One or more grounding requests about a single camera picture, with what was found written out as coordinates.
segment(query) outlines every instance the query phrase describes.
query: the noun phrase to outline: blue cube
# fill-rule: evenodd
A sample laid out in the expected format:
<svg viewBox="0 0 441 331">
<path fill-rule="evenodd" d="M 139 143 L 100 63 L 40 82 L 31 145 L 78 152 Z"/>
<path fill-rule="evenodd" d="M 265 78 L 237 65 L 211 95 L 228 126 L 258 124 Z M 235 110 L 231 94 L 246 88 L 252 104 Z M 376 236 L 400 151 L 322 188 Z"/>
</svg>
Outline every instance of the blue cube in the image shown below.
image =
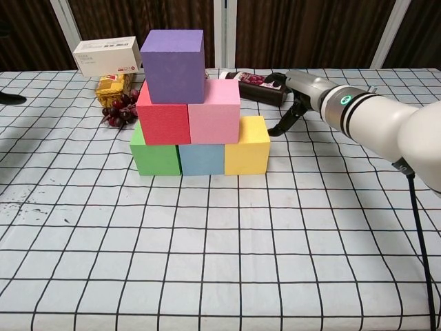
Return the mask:
<svg viewBox="0 0 441 331">
<path fill-rule="evenodd" d="M 225 173 L 225 145 L 179 145 L 182 174 L 201 176 Z"/>
</svg>

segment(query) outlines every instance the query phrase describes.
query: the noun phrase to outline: brown curtain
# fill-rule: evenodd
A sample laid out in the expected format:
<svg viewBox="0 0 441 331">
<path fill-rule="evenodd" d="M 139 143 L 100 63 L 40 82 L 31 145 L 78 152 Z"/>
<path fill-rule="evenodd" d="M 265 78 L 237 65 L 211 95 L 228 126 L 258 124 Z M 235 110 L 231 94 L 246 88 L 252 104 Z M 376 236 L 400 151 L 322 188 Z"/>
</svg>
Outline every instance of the brown curtain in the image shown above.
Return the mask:
<svg viewBox="0 0 441 331">
<path fill-rule="evenodd" d="M 152 29 L 204 30 L 205 66 L 214 66 L 212 0 L 69 0 L 83 40 L 136 36 Z"/>
<path fill-rule="evenodd" d="M 395 0 L 238 0 L 236 67 L 368 68 Z"/>
<path fill-rule="evenodd" d="M 384 67 L 441 69 L 440 0 L 411 2 Z"/>
<path fill-rule="evenodd" d="M 0 13 L 12 28 L 0 39 L 0 71 L 76 69 L 50 0 L 1 0 Z"/>
</svg>

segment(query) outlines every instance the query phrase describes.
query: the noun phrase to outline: stacked blocks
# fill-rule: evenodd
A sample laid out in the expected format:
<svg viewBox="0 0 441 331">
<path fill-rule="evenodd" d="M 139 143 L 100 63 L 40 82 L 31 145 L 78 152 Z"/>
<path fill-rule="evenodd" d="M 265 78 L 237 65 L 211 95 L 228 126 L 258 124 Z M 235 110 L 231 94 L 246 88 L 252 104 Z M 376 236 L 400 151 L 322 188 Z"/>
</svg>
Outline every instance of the stacked blocks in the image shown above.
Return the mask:
<svg viewBox="0 0 441 331">
<path fill-rule="evenodd" d="M 201 30 L 153 30 L 130 148 L 140 175 L 263 174 L 263 117 L 240 118 L 237 80 L 205 79 Z"/>
</svg>

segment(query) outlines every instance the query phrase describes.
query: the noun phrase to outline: teal indicator light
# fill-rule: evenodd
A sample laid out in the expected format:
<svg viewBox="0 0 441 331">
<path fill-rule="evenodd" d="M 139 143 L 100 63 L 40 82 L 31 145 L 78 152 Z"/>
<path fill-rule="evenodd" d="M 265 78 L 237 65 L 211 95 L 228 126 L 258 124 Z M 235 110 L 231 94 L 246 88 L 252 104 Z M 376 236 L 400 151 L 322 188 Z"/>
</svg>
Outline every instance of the teal indicator light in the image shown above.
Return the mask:
<svg viewBox="0 0 441 331">
<path fill-rule="evenodd" d="M 347 105 L 351 101 L 352 97 L 350 95 L 345 95 L 341 100 L 340 103 L 342 105 Z"/>
</svg>

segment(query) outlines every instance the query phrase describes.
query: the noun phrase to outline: pink cube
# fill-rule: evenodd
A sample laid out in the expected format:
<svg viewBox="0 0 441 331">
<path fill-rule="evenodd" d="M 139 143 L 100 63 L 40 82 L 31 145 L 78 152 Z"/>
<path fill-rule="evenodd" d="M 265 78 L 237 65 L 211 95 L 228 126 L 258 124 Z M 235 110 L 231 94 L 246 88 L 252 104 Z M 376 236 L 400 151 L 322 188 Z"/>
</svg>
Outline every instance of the pink cube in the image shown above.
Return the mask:
<svg viewBox="0 0 441 331">
<path fill-rule="evenodd" d="M 192 143 L 238 143 L 240 96 L 235 79 L 207 79 L 205 100 L 188 105 Z"/>
</svg>

